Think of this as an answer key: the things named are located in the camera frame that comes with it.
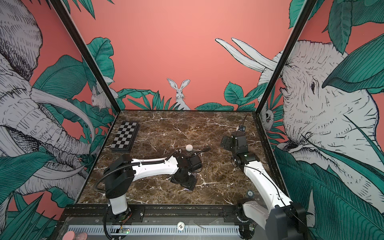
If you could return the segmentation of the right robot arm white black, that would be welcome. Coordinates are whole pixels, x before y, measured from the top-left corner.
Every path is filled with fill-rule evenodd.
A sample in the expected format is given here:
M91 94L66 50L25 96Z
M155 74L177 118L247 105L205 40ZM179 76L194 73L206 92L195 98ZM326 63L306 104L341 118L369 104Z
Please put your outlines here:
M255 185L267 206L245 202L241 204L244 217L263 228L269 240L309 240L306 210L280 190L256 154L249 151L246 134L235 131L230 137L223 136L221 147L232 153L236 166Z

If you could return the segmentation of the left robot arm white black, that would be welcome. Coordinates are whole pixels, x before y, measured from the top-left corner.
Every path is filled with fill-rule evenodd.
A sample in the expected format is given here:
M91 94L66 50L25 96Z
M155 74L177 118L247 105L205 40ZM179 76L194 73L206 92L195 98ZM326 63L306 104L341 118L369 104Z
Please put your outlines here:
M96 192L102 193L108 200L108 207L117 216L128 211L126 193L132 182L159 175L170 175L171 182L193 191L197 178L194 175L203 168L200 154L210 151L187 150L187 155L173 151L159 159L133 159L129 154L117 158L106 170L103 177L93 186Z

